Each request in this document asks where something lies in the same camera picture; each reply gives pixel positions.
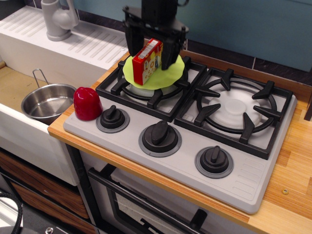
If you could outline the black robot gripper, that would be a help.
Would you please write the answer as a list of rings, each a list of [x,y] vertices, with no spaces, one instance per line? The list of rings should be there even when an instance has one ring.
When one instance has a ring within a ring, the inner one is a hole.
[[[124,27],[128,50],[135,56],[144,46],[144,37],[162,41],[161,69],[167,70],[176,62],[183,48],[188,27],[176,19],[178,7],[188,1],[142,0],[140,7],[124,6]]]

